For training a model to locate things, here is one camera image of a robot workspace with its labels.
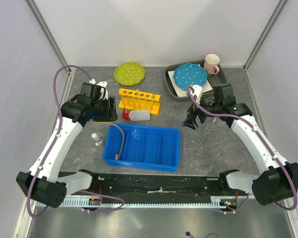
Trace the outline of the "white wash bottle red cap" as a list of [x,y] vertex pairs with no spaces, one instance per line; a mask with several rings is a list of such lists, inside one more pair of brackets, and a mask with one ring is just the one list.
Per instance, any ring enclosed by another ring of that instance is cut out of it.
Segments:
[[150,120],[150,111],[149,110],[131,110],[126,112],[123,109],[122,117],[131,121],[147,121]]

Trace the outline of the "round glass flask white stopper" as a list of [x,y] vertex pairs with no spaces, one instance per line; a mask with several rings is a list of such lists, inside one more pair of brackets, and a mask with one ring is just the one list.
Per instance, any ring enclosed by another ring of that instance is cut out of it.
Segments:
[[91,134],[91,142],[95,147],[101,147],[105,144],[105,136],[102,133],[92,133]]

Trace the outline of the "metal crucible tongs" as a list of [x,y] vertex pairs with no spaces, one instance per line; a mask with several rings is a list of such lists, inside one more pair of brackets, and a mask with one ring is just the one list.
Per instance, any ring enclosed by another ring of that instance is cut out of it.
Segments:
[[204,142],[206,136],[214,129],[214,124],[215,124],[216,120],[217,119],[214,118],[212,120],[212,122],[206,126],[206,129],[205,129],[204,133],[202,134],[202,136],[197,141],[190,141],[189,142],[187,148],[189,150],[192,150],[192,149],[196,148],[195,154],[197,156],[200,156],[203,153],[204,147],[203,147],[202,143]]

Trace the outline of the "tan rubber tube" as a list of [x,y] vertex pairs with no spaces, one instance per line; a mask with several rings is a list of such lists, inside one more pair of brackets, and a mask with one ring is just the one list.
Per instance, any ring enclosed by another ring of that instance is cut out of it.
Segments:
[[121,157],[122,151],[123,151],[124,143],[125,143],[125,134],[124,134],[122,128],[119,127],[117,124],[112,123],[112,122],[98,122],[98,123],[100,123],[100,124],[106,124],[106,125],[110,125],[110,126],[114,126],[114,127],[116,127],[120,131],[120,133],[122,135],[121,147],[120,147],[119,153],[115,155],[115,160],[119,160],[120,157]]

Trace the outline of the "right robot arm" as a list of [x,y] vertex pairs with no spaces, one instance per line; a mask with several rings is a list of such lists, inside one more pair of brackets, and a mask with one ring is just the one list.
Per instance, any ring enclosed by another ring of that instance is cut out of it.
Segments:
[[229,195],[234,190],[254,195],[263,206],[276,204],[292,211],[298,205],[298,163],[289,163],[261,131],[252,111],[245,103],[237,103],[229,83],[213,88],[214,98],[206,102],[202,87],[187,87],[187,96],[193,104],[187,111],[183,126],[197,129],[196,119],[204,123],[207,117],[219,118],[241,139],[254,159],[259,176],[240,170],[220,173],[218,191]]

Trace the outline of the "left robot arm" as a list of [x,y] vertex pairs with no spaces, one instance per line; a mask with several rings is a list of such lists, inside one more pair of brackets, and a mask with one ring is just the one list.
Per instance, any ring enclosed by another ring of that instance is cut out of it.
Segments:
[[28,172],[19,172],[16,182],[32,200],[52,208],[61,205],[67,195],[83,190],[94,195],[99,190],[93,173],[81,170],[59,177],[59,171],[72,143],[89,121],[115,121],[115,98],[108,95],[107,82],[83,83],[80,93],[61,107],[62,118],[41,155]]

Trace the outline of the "yellow test tube rack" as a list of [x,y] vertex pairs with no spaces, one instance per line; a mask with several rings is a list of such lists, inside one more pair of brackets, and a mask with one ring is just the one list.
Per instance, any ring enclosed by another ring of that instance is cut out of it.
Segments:
[[[119,95],[121,96],[121,100],[119,102],[119,108],[120,109],[126,109],[126,110],[149,110],[150,114],[158,116],[159,115],[159,110],[160,110],[160,99],[161,96],[159,94],[155,94],[155,104],[153,107],[151,107],[151,96],[153,93],[148,93],[148,92],[143,92],[139,91],[139,102],[137,103],[137,100],[135,99],[135,90],[127,89],[129,91],[129,94],[126,99],[123,98],[122,96],[122,91],[124,88],[119,89]],[[146,96],[146,103],[144,104],[141,100],[140,94],[144,93]]]

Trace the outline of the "white square board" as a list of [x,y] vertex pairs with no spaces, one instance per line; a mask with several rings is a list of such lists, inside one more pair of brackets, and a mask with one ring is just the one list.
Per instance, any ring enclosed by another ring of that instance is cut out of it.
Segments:
[[182,64],[174,71],[169,71],[168,76],[174,87],[177,97],[187,97],[187,87],[192,85],[202,86],[202,92],[206,93],[212,90],[208,82],[206,71],[199,65],[193,63]]

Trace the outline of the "blue polka dot plate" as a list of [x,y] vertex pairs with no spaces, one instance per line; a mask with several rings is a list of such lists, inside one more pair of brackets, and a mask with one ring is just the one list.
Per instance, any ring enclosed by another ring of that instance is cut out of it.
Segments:
[[188,86],[203,86],[207,82],[207,73],[198,64],[186,63],[180,65],[173,74],[175,84],[186,90]]

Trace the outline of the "green polka dot plate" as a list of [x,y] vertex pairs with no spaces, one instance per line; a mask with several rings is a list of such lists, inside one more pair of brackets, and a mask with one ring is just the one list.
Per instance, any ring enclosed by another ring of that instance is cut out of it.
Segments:
[[114,71],[115,80],[123,86],[139,84],[145,77],[145,69],[136,62],[125,62]]

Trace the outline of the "blue divided plastic bin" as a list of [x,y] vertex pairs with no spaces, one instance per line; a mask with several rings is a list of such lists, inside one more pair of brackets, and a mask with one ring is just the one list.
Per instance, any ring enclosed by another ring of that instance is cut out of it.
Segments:
[[110,126],[103,151],[108,165],[164,172],[175,172],[179,166],[181,132],[177,128],[117,124],[125,134],[119,160],[122,135]]

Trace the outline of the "pink mug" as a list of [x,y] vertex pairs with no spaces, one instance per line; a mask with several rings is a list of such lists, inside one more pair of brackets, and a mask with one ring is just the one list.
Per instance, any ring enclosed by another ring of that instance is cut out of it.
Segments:
[[220,58],[215,54],[208,54],[205,57],[204,69],[208,75],[218,74]]

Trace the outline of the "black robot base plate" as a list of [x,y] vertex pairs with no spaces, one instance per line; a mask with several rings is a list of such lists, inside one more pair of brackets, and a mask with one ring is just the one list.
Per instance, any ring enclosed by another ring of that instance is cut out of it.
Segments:
[[129,202],[207,202],[212,196],[245,196],[224,188],[219,177],[102,174],[85,169],[93,177],[88,191],[101,192]]

